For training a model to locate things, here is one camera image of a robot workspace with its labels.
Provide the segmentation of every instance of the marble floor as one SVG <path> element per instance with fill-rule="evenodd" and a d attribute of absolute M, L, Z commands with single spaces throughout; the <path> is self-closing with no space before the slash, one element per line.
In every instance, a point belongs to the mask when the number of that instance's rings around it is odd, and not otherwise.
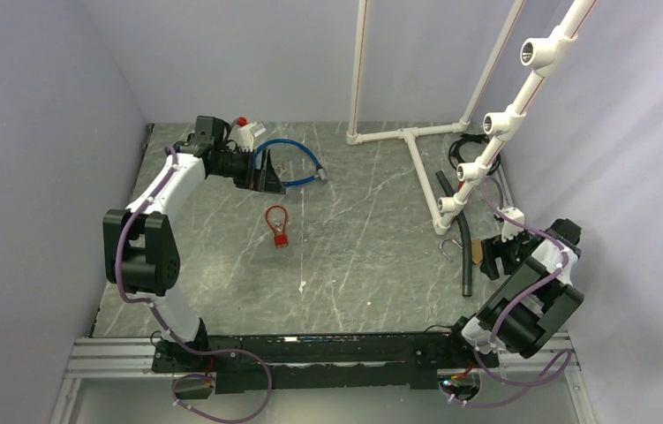
<path fill-rule="evenodd" d="M 360 123 L 361 133 L 431 123 Z M 132 198 L 164 163 L 162 148 L 184 140 L 192 124 L 161 124 L 154 132 Z M 441 255 L 409 151 L 401 140 L 348 146 L 345 123 L 267 123 L 269 138 L 305 143 L 328 171 L 285 195 L 238 190 L 210 177 L 186 201 L 173 224 L 182 268 L 178 285 L 211 334 L 403 331 L 450 324 L 476 312 L 498 287 L 474 272 L 474 296 L 461 296 L 461 261 Z M 455 172 L 446 153 L 457 134 L 418 138 L 435 196 L 434 173 Z M 466 159 L 480 146 L 468 144 Z M 282 179 L 312 175 L 298 149 L 271 147 Z M 497 194 L 490 187 L 494 199 Z M 264 212 L 281 204 L 290 213 L 290 245 L 274 247 Z M 474 239 L 491 237 L 497 223 L 479 196 L 466 215 Z M 458 238 L 457 229 L 448 234 Z M 156 324 L 146 307 L 124 305 L 108 284 L 95 337 L 148 336 Z"/>

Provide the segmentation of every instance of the pipe elbow fitting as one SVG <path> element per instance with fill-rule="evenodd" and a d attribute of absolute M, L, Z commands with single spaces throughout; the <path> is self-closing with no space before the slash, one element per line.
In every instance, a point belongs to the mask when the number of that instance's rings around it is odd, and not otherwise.
<path fill-rule="evenodd" d="M 453 197 L 441 197 L 438 199 L 438 210 L 442 214 L 456 210 L 456 199 Z"/>
<path fill-rule="evenodd" d="M 362 134 L 355 133 L 355 134 L 350 134 L 347 132 L 347 144 L 350 146 L 354 146 L 356 144 L 362 144 Z"/>
<path fill-rule="evenodd" d="M 559 26 L 547 38 L 530 38 L 521 46 L 521 64 L 532 67 L 540 77 L 546 78 L 565 57 L 576 38 L 562 36 Z"/>
<path fill-rule="evenodd" d="M 500 140 L 508 141 L 513 138 L 513 134 L 524 121 L 523 115 L 516 113 L 513 104 L 508 105 L 504 112 L 492 112 L 485 115 L 482 121 L 482 127 L 488 137 L 497 137 Z"/>
<path fill-rule="evenodd" d="M 492 112 L 485 115 L 482 128 L 489 137 L 510 131 L 510 118 L 505 112 Z"/>
<path fill-rule="evenodd" d="M 456 176 L 459 181 L 479 181 L 488 171 L 489 169 L 481 163 L 459 163 L 456 167 Z"/>

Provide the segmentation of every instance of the white wall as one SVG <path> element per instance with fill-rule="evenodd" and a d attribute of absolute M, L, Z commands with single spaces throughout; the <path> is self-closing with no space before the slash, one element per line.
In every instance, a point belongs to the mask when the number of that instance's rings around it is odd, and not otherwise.
<path fill-rule="evenodd" d="M 83 1 L 149 121 L 349 117 L 357 0 Z M 545 28 L 558 2 L 527 2 L 509 47 Z M 359 118 L 461 117 L 511 3 L 371 0 Z M 495 76 L 522 71 L 501 60 Z M 504 91 L 486 105 L 502 110 Z"/>
<path fill-rule="evenodd" d="M 82 5 L 0 0 L 0 422 L 47 422 L 144 121 Z"/>
<path fill-rule="evenodd" d="M 530 221 L 584 227 L 570 331 L 601 422 L 663 422 L 663 2 L 598 2 L 505 163 Z"/>

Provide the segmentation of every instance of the red object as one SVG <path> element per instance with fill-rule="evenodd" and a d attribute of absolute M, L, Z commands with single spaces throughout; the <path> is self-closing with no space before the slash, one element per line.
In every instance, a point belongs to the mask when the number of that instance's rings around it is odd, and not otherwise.
<path fill-rule="evenodd" d="M 281 229 L 274 227 L 274 225 L 271 224 L 271 221 L 268 220 L 268 213 L 271 212 L 272 209 L 281 209 L 282 212 L 284 212 L 284 223 L 282 224 Z M 285 209 L 282 205 L 271 206 L 266 209 L 266 214 L 264 214 L 264 217 L 266 218 L 266 224 L 268 224 L 268 228 L 270 228 L 271 232 L 274 233 L 274 246 L 277 248 L 289 246 L 290 239 L 287 238 L 287 234 L 285 234 L 287 231 L 287 220 L 290 218 L 290 214 L 287 213 L 287 209 Z"/>
<path fill-rule="evenodd" d="M 451 377 L 452 380 L 461 380 L 464 378 L 466 375 L 469 375 L 471 370 L 474 369 L 474 364 L 469 364 L 469 367 L 466 368 L 466 371 L 462 372 L 461 374 L 456 374 Z"/>

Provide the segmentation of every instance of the black hose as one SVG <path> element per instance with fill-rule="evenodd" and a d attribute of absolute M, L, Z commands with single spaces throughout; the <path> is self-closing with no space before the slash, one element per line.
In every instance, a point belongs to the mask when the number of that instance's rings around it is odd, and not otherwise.
<path fill-rule="evenodd" d="M 441 183 L 441 187 L 446 196 L 452 197 L 456 194 L 451 184 L 446 178 L 446 174 L 442 170 L 435 172 L 435 177 Z M 461 254 L 462 254 L 462 272 L 461 272 L 461 295 L 465 298 L 471 297 L 472 292 L 472 266 L 471 261 L 471 231 L 469 231 L 469 223 L 466 221 L 466 214 L 461 211 L 456 215 L 456 223 L 458 223 L 458 230 L 461 232 Z"/>

